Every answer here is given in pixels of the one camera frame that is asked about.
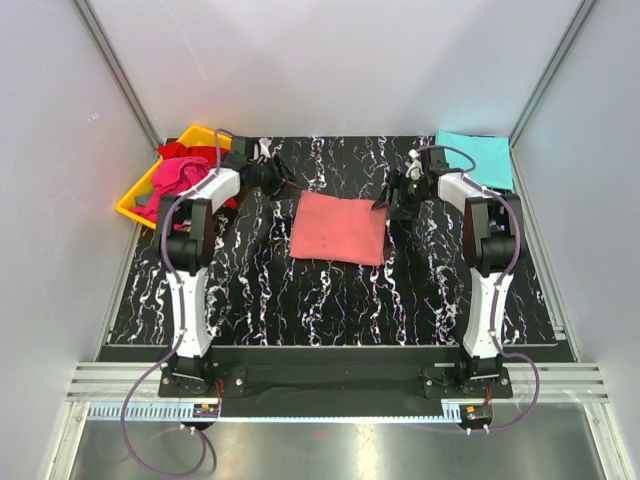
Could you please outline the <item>folded turquoise t-shirt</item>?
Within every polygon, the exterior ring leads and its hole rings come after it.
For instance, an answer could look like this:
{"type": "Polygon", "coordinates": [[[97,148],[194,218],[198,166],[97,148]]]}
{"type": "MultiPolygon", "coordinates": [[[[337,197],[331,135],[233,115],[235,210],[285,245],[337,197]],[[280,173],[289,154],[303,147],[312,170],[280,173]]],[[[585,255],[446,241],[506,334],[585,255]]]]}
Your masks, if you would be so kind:
{"type": "Polygon", "coordinates": [[[471,156],[476,167],[471,178],[485,187],[513,189],[509,140],[507,137],[463,135],[439,130],[435,143],[460,150],[471,156]]]}

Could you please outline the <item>left aluminium frame post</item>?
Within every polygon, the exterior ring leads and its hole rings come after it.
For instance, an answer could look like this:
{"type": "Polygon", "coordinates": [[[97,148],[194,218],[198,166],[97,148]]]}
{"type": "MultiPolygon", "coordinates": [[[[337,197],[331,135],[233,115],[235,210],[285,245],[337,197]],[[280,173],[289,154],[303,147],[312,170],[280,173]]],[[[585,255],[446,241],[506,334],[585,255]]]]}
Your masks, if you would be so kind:
{"type": "Polygon", "coordinates": [[[156,149],[161,144],[161,138],[143,107],[116,50],[114,49],[112,42],[110,41],[107,32],[97,15],[97,12],[90,1],[71,0],[70,3],[79,15],[82,24],[94,43],[100,57],[107,67],[145,139],[153,149],[156,149]]]}

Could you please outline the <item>right small circuit board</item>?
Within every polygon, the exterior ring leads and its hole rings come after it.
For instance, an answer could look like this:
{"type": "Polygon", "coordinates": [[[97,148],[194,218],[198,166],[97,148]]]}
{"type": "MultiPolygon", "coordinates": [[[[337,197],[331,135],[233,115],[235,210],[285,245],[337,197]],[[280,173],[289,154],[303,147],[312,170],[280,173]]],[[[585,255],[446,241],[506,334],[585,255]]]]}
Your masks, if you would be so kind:
{"type": "Polygon", "coordinates": [[[469,405],[464,410],[464,418],[468,421],[490,422],[492,416],[493,411],[489,404],[469,405]]]}

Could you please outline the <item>red t-shirt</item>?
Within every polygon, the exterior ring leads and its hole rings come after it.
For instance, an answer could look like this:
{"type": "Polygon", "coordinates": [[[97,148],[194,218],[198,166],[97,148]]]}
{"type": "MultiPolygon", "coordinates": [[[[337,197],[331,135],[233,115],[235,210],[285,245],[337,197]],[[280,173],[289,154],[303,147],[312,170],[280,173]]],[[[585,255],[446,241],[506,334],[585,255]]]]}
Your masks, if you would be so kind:
{"type": "Polygon", "coordinates": [[[218,164],[218,161],[223,158],[228,152],[228,149],[221,148],[217,150],[212,146],[191,146],[187,147],[179,142],[173,142],[158,149],[162,156],[162,161],[165,159],[176,157],[197,156],[207,159],[212,167],[218,164]]]}

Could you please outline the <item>small circuit board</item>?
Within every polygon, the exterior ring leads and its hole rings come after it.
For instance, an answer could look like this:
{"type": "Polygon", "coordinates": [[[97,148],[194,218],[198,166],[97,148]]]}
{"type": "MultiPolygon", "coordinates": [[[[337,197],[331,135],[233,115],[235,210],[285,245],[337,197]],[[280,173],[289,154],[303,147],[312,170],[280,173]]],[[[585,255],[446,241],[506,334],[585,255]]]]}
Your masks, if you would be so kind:
{"type": "Polygon", "coordinates": [[[469,405],[464,410],[464,418],[468,421],[490,422],[492,416],[493,411],[489,404],[469,405]]]}
{"type": "Polygon", "coordinates": [[[193,406],[194,418],[217,419],[220,416],[219,403],[196,403],[193,406]]]}

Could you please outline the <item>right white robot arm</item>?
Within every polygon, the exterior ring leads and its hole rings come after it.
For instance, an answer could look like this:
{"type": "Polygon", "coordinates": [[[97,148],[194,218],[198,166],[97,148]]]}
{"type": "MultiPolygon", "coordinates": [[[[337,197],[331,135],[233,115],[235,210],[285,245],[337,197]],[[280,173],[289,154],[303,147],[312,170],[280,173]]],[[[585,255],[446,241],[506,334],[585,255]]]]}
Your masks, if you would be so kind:
{"type": "Polygon", "coordinates": [[[401,220],[417,217],[421,204],[440,200],[463,215],[463,258],[470,269],[469,320],[444,388],[466,396],[500,384],[505,353],[502,325],[513,270],[526,250],[516,194],[500,194],[471,178],[475,160],[454,147],[425,145],[409,153],[403,168],[389,175],[372,209],[394,208],[401,220]]]}

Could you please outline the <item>left small circuit board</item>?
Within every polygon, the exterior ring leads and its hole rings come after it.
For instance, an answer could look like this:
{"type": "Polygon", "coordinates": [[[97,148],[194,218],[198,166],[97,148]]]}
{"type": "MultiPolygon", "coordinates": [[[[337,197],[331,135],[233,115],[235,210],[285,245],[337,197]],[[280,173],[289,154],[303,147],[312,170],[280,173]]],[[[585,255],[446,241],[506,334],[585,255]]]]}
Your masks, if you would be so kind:
{"type": "Polygon", "coordinates": [[[219,403],[196,403],[193,406],[194,418],[217,419],[220,416],[219,403]]]}

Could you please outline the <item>magenta t-shirt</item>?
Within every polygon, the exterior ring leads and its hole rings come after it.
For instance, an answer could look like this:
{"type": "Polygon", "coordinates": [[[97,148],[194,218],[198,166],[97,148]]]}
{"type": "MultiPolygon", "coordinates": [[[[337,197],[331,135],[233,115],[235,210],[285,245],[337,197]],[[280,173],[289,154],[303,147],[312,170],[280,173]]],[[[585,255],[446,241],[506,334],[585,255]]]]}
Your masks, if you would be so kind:
{"type": "Polygon", "coordinates": [[[204,157],[187,156],[165,159],[154,173],[149,200],[142,206],[134,206],[131,212],[153,224],[157,222],[160,200],[164,195],[179,195],[189,190],[211,170],[204,157]]]}

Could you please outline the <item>right aluminium frame post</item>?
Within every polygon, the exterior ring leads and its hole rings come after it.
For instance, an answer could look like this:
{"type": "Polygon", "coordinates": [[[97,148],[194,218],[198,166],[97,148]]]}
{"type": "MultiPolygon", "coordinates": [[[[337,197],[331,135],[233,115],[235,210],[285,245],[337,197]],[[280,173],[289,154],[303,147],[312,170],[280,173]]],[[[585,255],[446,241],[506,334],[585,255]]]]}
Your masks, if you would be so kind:
{"type": "Polygon", "coordinates": [[[514,148],[522,137],[598,4],[598,0],[581,0],[578,3],[509,134],[511,148],[514,148]]]}

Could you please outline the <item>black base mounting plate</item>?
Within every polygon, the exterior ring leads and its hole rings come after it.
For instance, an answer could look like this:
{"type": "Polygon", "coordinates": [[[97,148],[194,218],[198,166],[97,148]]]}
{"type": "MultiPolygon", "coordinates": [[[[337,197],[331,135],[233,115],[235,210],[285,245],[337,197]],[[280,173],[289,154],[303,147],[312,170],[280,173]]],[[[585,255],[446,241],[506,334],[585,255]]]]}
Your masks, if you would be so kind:
{"type": "Polygon", "coordinates": [[[463,394],[444,388],[458,347],[231,347],[214,346],[210,386],[170,380],[161,371],[158,393],[180,399],[210,398],[247,406],[303,405],[350,412],[416,413],[423,404],[464,403],[513,396],[508,372],[500,384],[463,394]]]}

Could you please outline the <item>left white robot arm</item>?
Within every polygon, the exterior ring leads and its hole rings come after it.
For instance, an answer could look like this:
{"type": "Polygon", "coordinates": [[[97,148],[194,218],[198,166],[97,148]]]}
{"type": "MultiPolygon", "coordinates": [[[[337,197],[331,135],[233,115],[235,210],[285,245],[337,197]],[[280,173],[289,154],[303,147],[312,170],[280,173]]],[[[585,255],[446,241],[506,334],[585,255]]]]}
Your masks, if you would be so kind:
{"type": "Polygon", "coordinates": [[[216,243],[215,213],[226,201],[241,201],[254,189],[279,200],[297,187],[295,181],[268,140],[233,137],[230,151],[219,154],[202,179],[160,198],[156,248],[166,269],[174,324],[171,350],[160,365],[168,379],[180,379],[193,395],[208,394],[216,382],[205,302],[216,243]]]}

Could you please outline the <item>salmon pink t-shirt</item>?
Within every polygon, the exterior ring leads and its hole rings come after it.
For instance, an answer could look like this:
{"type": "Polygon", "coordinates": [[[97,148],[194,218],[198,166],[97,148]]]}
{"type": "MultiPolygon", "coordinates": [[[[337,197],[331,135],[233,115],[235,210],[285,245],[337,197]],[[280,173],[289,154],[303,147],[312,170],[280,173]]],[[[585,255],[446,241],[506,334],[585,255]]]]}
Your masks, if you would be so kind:
{"type": "Polygon", "coordinates": [[[290,256],[377,267],[384,263],[386,211],[371,200],[301,193],[290,256]]]}

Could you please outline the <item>aluminium frame post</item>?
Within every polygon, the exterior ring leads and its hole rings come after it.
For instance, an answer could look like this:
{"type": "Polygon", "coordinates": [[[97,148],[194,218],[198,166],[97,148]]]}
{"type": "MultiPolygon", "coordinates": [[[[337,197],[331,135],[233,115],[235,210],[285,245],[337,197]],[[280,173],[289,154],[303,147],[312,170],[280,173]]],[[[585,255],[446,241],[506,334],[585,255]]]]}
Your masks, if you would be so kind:
{"type": "Polygon", "coordinates": [[[82,24],[94,43],[100,57],[107,67],[145,139],[153,149],[156,149],[161,144],[161,138],[143,107],[116,50],[114,49],[112,42],[110,41],[107,32],[97,15],[97,12],[90,1],[71,0],[70,3],[79,15],[82,24]]]}
{"type": "Polygon", "coordinates": [[[598,0],[581,0],[578,3],[509,134],[511,148],[514,148],[522,137],[598,4],[598,0]]]}

